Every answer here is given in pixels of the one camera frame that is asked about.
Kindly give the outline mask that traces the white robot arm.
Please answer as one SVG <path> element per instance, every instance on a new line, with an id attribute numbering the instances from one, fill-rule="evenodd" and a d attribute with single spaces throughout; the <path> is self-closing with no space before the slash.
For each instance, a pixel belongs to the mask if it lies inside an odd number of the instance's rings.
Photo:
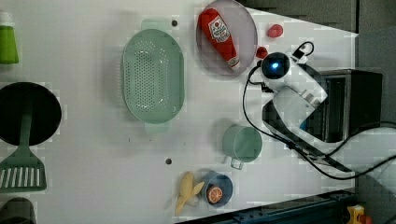
<path id="1" fill-rule="evenodd" d="M 261 65 L 264 84 L 274 92 L 262 108 L 267 127 L 303 133 L 302 124 L 328 97 L 324 88 L 285 53 L 268 54 Z"/>

